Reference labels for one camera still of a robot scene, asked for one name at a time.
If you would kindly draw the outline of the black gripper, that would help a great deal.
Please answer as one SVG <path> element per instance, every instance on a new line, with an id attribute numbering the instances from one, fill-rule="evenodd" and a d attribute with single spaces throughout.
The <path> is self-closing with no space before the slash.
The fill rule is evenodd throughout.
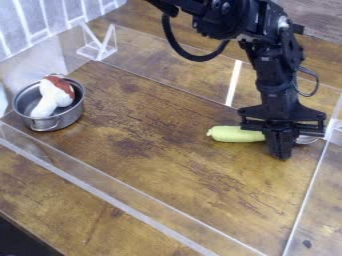
<path id="1" fill-rule="evenodd" d="M 292 147 L 299 135 L 323 137 L 326 114 L 295 103 L 290 110 L 280 110 L 278 105 L 260 104 L 238 110 L 243 130 L 263 131 L 268 153 L 286 160 L 291 157 Z"/>

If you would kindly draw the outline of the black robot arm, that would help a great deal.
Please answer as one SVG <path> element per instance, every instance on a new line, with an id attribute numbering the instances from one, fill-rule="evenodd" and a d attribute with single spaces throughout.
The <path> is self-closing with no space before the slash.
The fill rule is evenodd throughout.
<path id="1" fill-rule="evenodd" d="M 175 52 L 186 59 L 204 62 L 215 58 L 235 40 L 246 51 L 256 72 L 262 103 L 238 110 L 240 127 L 266 136 L 270 154 L 291 157 L 299 136 L 325 135 L 326 114 L 303 106 L 296 74 L 311 71 L 300 66 L 304 50 L 295 36 L 303 27 L 291 22 L 272 0 L 145 0 L 162 11 L 162 26 Z M 192 16 L 192 28 L 202 36 L 220 41 L 206 55 L 188 53 L 176 41 L 171 19 L 179 12 Z"/>

